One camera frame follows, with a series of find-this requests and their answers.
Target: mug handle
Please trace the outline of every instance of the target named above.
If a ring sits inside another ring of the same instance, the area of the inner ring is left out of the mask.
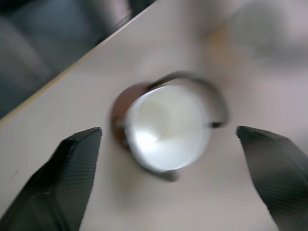
[[[222,94],[220,91],[215,87],[210,81],[200,78],[196,76],[196,74],[187,72],[187,71],[176,71],[173,73],[170,73],[166,75],[165,77],[160,78],[159,80],[151,83],[147,86],[147,91],[153,90],[154,88],[157,88],[158,86],[165,84],[167,82],[170,82],[175,79],[185,79],[188,81],[191,81],[199,86],[202,86],[204,88],[207,88],[208,90],[212,91],[213,95],[216,97],[216,100],[221,108],[221,114],[222,114],[222,120],[221,122],[211,122],[209,123],[210,128],[221,128],[225,126],[230,118],[229,109],[227,107],[227,103],[224,100]]]

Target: floor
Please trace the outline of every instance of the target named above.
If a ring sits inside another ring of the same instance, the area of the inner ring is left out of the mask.
[[[154,0],[1,4],[0,119]]]

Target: table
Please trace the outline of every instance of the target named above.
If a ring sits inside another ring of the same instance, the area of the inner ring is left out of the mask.
[[[2,212],[62,139],[102,127],[81,231],[277,230],[253,187],[235,129],[271,130],[304,147],[300,139],[307,133],[308,110],[301,103],[308,96],[307,71],[248,68],[211,75],[189,5],[188,0],[156,2],[1,121]],[[179,171],[178,182],[167,183],[137,168],[115,144],[108,113],[128,86],[176,70],[212,79],[227,98],[232,120],[213,132],[201,159]]]

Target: white table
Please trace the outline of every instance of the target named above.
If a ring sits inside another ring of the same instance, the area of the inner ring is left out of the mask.
[[[213,132],[204,156],[181,169],[175,183],[139,170],[110,135],[110,106],[128,86],[176,70],[209,75],[188,2],[155,3],[2,120],[2,212],[62,139],[102,127],[82,231],[277,230],[252,185],[235,129],[237,125],[263,128],[301,145],[300,137],[308,128],[308,110],[300,104],[308,97],[308,81],[301,78],[305,71],[211,75],[229,102],[232,121]]]

